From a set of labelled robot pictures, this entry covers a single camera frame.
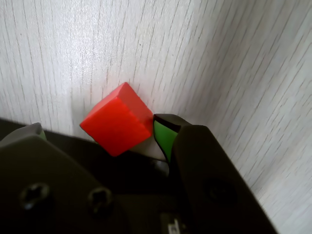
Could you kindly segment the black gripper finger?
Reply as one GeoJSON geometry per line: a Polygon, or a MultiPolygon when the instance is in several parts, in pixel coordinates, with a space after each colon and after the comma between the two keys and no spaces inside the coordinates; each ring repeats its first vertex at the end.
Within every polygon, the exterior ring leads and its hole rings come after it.
{"type": "Polygon", "coordinates": [[[208,127],[153,116],[180,214],[193,234],[274,234],[269,218],[208,127]]]}
{"type": "Polygon", "coordinates": [[[115,234],[109,192],[49,143],[40,124],[0,142],[3,234],[115,234]]]}

